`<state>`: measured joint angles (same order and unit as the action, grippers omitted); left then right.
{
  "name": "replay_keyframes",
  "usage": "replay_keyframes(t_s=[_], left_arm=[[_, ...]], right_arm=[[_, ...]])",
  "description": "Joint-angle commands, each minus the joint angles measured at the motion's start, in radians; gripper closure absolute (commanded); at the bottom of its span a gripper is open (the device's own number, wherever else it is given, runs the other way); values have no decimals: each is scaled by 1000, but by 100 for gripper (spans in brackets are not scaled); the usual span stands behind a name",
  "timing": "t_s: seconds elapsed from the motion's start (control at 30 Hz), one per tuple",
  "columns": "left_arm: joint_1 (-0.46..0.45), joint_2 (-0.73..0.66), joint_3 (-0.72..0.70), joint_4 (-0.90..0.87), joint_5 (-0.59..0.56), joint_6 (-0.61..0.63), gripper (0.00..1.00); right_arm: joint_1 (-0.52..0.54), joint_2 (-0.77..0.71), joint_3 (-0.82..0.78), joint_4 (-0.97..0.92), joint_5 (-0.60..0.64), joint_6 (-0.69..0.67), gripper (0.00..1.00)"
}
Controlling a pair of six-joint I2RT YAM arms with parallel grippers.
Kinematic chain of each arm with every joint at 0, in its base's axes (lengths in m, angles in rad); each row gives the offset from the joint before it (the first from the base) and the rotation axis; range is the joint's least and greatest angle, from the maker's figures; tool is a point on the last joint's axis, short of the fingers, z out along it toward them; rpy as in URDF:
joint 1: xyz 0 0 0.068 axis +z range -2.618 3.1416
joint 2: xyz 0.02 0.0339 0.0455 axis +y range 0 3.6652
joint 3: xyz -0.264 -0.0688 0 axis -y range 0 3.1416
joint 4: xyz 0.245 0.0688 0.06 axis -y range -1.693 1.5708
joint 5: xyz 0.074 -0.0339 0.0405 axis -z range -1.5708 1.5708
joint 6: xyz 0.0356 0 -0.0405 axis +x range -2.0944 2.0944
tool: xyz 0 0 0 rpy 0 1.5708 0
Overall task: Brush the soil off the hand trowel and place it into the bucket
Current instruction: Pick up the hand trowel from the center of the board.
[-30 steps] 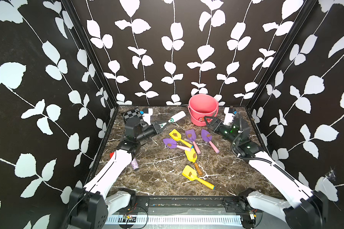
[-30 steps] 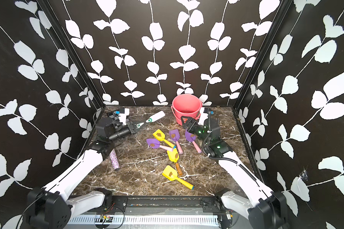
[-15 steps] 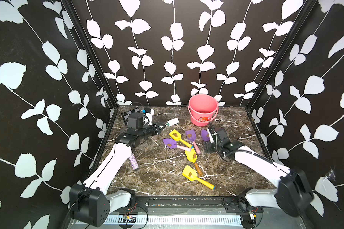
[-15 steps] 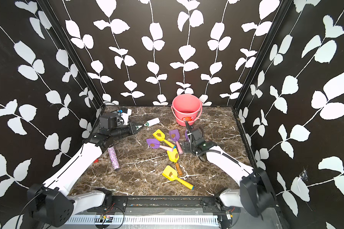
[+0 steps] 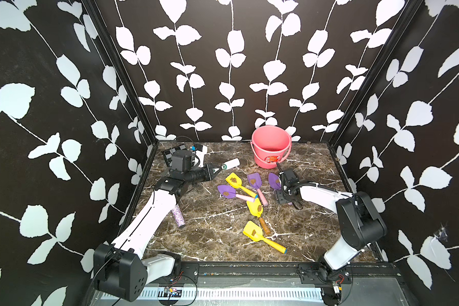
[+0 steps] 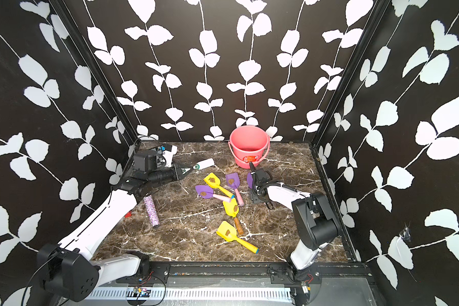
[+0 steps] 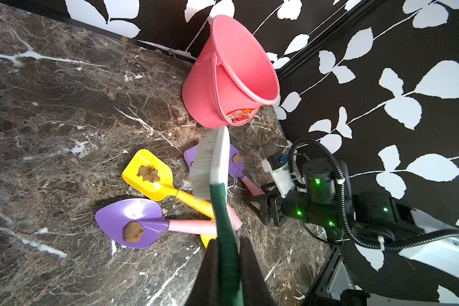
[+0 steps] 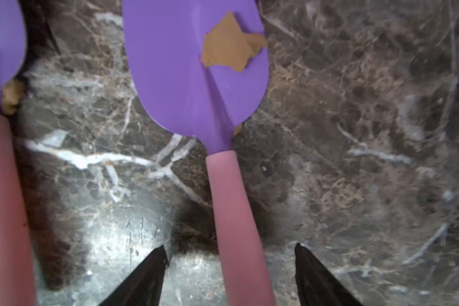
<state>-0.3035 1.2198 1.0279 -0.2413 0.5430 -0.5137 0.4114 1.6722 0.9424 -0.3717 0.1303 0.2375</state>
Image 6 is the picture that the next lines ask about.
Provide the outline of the pink plastic bucket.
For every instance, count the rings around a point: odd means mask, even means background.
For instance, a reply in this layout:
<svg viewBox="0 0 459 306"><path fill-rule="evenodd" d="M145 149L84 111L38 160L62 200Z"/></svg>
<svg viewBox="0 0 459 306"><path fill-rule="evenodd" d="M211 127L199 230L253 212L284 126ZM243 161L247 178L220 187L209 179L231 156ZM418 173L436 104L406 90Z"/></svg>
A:
<svg viewBox="0 0 459 306"><path fill-rule="evenodd" d="M250 169L250 163L257 167L268 155L270 137L257 126L241 126L229 136L229 148L236 164Z"/></svg>

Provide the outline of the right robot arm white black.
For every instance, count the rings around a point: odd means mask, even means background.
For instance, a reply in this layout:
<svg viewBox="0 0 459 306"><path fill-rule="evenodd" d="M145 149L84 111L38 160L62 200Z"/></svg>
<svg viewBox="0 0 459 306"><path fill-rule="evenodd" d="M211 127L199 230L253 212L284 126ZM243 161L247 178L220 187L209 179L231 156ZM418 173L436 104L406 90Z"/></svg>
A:
<svg viewBox="0 0 459 306"><path fill-rule="evenodd" d="M320 192L298 191L274 180L268 171L256 168L254 163L249 165L248 186L252 201L264 203L269 210L279 203L292 211L300 240L290 261L295 270L308 269L342 230L327 196Z"/></svg>

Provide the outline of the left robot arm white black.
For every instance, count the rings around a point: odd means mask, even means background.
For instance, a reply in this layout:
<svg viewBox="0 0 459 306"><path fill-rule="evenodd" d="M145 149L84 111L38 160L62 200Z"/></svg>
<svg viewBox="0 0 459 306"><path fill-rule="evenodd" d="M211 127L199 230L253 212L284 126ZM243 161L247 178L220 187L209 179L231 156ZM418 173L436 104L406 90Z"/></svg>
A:
<svg viewBox="0 0 459 306"><path fill-rule="evenodd" d="M154 278L149 257L140 251L101 261L92 258L100 243L117 223L142 198L149 221L154 228L160 225L152 198L152 190L180 181L192 169L173 162L177 153L174 145L134 153L105 202L70 235L58 244L43 246L37 256L38 269L33 275L41 289L80 302L100 285L128 278L145 284Z"/></svg>

